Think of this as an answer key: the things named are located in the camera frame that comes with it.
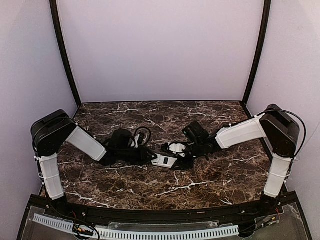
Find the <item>white and red remote control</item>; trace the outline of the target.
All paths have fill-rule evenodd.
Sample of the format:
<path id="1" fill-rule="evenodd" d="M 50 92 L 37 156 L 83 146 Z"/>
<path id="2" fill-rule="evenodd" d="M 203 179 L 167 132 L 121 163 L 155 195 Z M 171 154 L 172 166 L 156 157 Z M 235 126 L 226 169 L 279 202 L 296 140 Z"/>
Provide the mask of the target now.
<path id="1" fill-rule="evenodd" d="M 151 161 L 152 165 L 171 169 L 175 162 L 178 160 L 176 157 L 165 156 L 156 154 L 157 158 Z"/>

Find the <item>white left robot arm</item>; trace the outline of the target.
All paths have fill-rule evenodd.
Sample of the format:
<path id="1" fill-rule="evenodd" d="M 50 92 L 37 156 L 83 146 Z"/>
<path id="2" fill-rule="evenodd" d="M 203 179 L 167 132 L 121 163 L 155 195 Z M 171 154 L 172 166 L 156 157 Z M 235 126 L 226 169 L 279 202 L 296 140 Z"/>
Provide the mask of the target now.
<path id="1" fill-rule="evenodd" d="M 102 166 L 111 166 L 117 161 L 141 166 L 158 157 L 147 146 L 151 138 L 147 127 L 139 127 L 135 133 L 120 128 L 101 142 L 62 109 L 33 123 L 30 133 L 39 176 L 53 201 L 65 196 L 58 166 L 58 155 L 64 145 L 73 146 Z"/>

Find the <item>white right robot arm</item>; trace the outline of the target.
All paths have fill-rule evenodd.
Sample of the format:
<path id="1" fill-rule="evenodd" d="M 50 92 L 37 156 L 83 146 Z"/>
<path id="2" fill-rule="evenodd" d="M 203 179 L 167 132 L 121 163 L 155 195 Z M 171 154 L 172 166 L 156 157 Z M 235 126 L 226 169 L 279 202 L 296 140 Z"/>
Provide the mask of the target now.
<path id="1" fill-rule="evenodd" d="M 272 162 L 263 194 L 276 198 L 298 154 L 300 126 L 294 118 L 295 114 L 271 104 L 265 111 L 212 134 L 194 121 L 182 131 L 188 142 L 170 143 L 168 150 L 184 158 L 198 158 L 252 140 L 267 139 L 272 147 Z"/>

